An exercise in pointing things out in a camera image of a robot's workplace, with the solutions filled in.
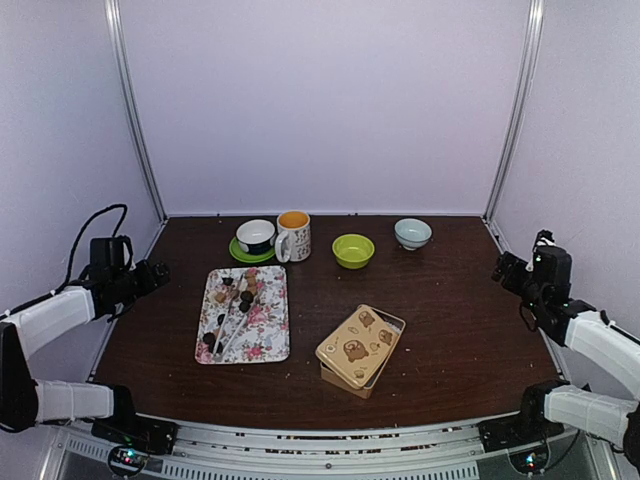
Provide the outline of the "silver metal tongs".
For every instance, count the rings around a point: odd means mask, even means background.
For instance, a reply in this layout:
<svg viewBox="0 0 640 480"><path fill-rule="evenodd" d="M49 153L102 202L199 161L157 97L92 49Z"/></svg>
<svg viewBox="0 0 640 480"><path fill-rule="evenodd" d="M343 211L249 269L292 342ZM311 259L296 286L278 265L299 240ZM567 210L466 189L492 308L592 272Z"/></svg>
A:
<svg viewBox="0 0 640 480"><path fill-rule="evenodd" d="M253 308L259 293L257 275L255 277L246 278L245 272L242 273L239 281L233 285L230 295L230 304L227 313L225 314L225 320L218 330L216 343L212 350L212 354L216 361L221 361L223 359L232 341L237 336L241 325L248 317L250 310ZM246 313L239 310L239 305L243 301L240 295L244 291L250 291L254 295L254 298L251 301L252 306Z"/></svg>

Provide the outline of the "dark strawberry shaped chocolate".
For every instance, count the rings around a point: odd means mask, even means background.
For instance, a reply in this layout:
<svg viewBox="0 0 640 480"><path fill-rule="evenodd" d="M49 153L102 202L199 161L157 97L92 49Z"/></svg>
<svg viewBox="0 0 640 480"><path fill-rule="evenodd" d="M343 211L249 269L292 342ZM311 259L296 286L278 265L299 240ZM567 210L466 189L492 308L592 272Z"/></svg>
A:
<svg viewBox="0 0 640 480"><path fill-rule="evenodd" d="M250 310L251 306L252 306L252 302L242 301L239 305L239 310L243 313L246 313Z"/></svg>

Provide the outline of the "dark rose shaped chocolate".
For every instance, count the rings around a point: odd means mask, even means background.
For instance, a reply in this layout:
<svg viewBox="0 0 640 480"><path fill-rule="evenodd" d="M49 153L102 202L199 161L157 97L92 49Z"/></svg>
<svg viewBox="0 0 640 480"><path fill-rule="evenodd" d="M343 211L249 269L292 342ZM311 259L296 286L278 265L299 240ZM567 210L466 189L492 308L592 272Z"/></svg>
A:
<svg viewBox="0 0 640 480"><path fill-rule="evenodd" d="M254 295L250 292L250 291L244 291L241 295L240 295L241 299L243 301L248 301L251 302L254 298Z"/></svg>

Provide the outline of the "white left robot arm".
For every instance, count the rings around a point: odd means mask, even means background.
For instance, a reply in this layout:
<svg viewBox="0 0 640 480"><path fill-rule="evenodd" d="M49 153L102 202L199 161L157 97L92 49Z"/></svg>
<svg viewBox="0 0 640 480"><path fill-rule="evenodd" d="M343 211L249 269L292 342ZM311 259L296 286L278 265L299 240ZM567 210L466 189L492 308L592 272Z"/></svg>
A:
<svg viewBox="0 0 640 480"><path fill-rule="evenodd" d="M137 442L144 424L124 386L35 379L30 358L67 332L127 313L170 280L163 263L135 262L129 237L95 238L78 278L1 316L1 427L22 432L38 424L96 420L123 444Z"/></svg>

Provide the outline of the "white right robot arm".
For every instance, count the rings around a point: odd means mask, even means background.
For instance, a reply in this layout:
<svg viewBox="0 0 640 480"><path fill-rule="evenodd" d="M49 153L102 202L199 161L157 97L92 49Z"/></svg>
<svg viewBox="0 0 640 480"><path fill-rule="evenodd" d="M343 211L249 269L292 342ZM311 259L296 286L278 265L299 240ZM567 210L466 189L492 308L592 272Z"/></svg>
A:
<svg viewBox="0 0 640 480"><path fill-rule="evenodd" d="M569 426L608 442L638 465L638 337L618 326L605 310L572 297L572 257L549 230L537 232L529 259L502 252L492 278L518 298L519 314L529 331L582 358L617 385L615 390L602 390L586 372L530 385L519 411L499 421L501 431L530 442Z"/></svg>

